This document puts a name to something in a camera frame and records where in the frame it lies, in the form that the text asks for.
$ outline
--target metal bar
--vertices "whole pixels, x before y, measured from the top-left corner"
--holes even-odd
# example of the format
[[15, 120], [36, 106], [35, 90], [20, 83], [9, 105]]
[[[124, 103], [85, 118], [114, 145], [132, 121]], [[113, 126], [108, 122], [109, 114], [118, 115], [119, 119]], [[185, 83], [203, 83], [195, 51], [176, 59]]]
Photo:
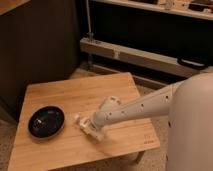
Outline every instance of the metal bar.
[[97, 40], [90, 42], [88, 38], [81, 39], [80, 46], [83, 52], [123, 61], [165, 73], [170, 73], [173, 75], [190, 77], [199, 73], [198, 70], [179, 65], [176, 58], [165, 55], [150, 53]]
[[[93, 40], [93, 32], [91, 26], [91, 17], [90, 17], [90, 0], [86, 0], [86, 11], [87, 11], [87, 23], [88, 23], [88, 37], [89, 40], [92, 42]], [[88, 54], [88, 70], [91, 70], [93, 67], [93, 56], [92, 54]]]

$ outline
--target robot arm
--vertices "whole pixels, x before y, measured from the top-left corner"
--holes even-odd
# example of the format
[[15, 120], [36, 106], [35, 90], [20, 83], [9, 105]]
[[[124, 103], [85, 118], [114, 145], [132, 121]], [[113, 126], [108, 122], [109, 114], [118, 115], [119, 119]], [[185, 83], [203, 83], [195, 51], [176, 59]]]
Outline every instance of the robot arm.
[[80, 119], [80, 128], [98, 140], [103, 138], [102, 128], [122, 121], [166, 115], [173, 95], [182, 84], [178, 82], [143, 96], [127, 104], [117, 97], [108, 97], [90, 118]]

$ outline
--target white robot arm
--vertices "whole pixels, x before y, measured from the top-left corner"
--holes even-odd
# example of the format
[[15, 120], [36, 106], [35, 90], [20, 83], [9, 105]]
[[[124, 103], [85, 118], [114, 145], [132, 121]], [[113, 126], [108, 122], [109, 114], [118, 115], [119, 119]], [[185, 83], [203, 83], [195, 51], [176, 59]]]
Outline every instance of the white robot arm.
[[213, 170], [213, 74], [200, 74], [127, 104], [107, 98], [80, 128], [96, 139], [102, 128], [126, 120], [169, 114], [167, 171]]
[[117, 97], [108, 97], [92, 115], [90, 121], [97, 130], [100, 130], [105, 125], [126, 120], [167, 115], [173, 95], [181, 83], [171, 84], [127, 104], [121, 104]]

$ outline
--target wooden panel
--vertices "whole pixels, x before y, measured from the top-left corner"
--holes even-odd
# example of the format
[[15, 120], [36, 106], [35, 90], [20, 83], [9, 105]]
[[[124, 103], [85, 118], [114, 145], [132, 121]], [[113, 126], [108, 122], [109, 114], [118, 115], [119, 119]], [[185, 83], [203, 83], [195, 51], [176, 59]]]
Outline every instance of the wooden panel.
[[[108, 126], [102, 142], [87, 137], [74, 124], [75, 114], [91, 115], [110, 95], [120, 97], [123, 103], [140, 96], [129, 73], [30, 85], [9, 170], [50, 170], [159, 147], [150, 119]], [[32, 113], [46, 105], [64, 111], [65, 127], [53, 139], [38, 143], [29, 136], [27, 124]]]
[[34, 0], [1, 15], [0, 105], [18, 120], [26, 85], [68, 78], [78, 45], [75, 1]]
[[0, 15], [25, 4], [30, 0], [1, 0], [0, 1]]

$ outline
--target wall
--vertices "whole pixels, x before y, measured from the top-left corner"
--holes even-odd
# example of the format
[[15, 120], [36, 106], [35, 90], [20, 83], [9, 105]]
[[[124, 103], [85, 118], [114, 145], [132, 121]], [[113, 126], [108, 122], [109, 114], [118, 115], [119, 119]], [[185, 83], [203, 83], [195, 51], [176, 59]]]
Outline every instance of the wall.
[[78, 64], [72, 0], [35, 0], [0, 16], [0, 104], [19, 117], [30, 83], [66, 79]]

